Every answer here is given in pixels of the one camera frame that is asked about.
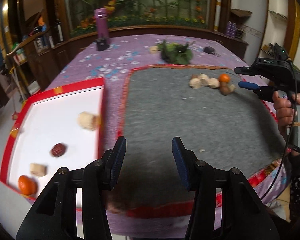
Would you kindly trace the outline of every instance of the orange fruit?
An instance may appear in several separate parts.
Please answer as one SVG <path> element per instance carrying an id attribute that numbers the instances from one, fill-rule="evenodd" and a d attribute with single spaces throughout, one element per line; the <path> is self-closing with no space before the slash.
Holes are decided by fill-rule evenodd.
<path id="1" fill-rule="evenodd" d="M 30 196 L 37 192 L 37 184 L 25 175 L 21 175 L 18 179 L 18 186 L 23 195 Z"/>
<path id="2" fill-rule="evenodd" d="M 226 83 L 229 83 L 230 82 L 230 77 L 229 77 L 229 75 L 227 75 L 227 74 L 221 74 L 220 76 L 219 76 L 219 81 L 220 82 L 226 82 Z"/>

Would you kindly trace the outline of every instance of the wall mural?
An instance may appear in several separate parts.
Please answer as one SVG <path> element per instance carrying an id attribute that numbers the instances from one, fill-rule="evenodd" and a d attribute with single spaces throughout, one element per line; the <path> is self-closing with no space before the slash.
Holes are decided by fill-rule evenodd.
<path id="1" fill-rule="evenodd" d="M 96 30 L 94 10 L 104 7 L 108 27 L 184 25 L 206 28 L 208 0 L 65 0 L 71 36 Z"/>

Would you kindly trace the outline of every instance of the floor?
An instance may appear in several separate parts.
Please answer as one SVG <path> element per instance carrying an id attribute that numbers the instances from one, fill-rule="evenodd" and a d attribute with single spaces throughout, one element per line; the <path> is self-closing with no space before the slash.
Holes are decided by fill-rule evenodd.
<path id="1" fill-rule="evenodd" d="M 15 93 L 14 102 L 17 111 L 21 109 L 19 98 L 20 95 Z M 11 119 L 13 112 L 13 103 L 10 99 L 7 105 L 0 109 L 0 167 L 7 138 L 14 123 Z M 25 198 L 0 182 L 0 223 L 14 239 L 30 207 L 30 203 Z M 78 236 L 83 238 L 81 227 L 78 228 Z M 126 239 L 125 236 L 112 235 L 112 237 L 114 240 Z"/>

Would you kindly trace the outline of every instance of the metal bolt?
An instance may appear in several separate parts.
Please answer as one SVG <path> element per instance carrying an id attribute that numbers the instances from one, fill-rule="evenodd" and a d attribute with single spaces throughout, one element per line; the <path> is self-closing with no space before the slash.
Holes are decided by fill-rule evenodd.
<path id="1" fill-rule="evenodd" d="M 202 160 L 197 160 L 195 162 L 195 164 L 197 164 L 199 167 L 203 167 L 204 165 L 206 165 L 206 163 L 204 161 L 202 161 Z"/>
<path id="2" fill-rule="evenodd" d="M 101 166 L 102 164 L 103 164 L 103 160 L 95 160 L 93 162 L 93 165 L 95 165 L 95 166 Z"/>
<path id="3" fill-rule="evenodd" d="M 236 175 L 240 174 L 240 170 L 238 168 L 232 168 L 231 171 Z"/>
<path id="4" fill-rule="evenodd" d="M 59 174 L 65 174 L 67 171 L 68 171 L 68 168 L 67 168 L 67 167 L 61 167 L 61 168 L 58 170 Z"/>

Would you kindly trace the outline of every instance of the gray fabric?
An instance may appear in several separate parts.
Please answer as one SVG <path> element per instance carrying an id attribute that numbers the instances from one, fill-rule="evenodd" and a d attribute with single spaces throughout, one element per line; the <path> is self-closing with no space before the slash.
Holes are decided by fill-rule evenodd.
<path id="1" fill-rule="evenodd" d="M 188 86 L 192 74 L 218 78 L 232 70 L 150 68 L 132 74 L 123 135 L 127 152 L 111 193 L 119 209 L 193 199 L 181 185 L 171 151 L 174 136 L 215 168 L 241 169 L 246 177 L 280 157 L 283 141 L 269 111 L 249 90 Z"/>

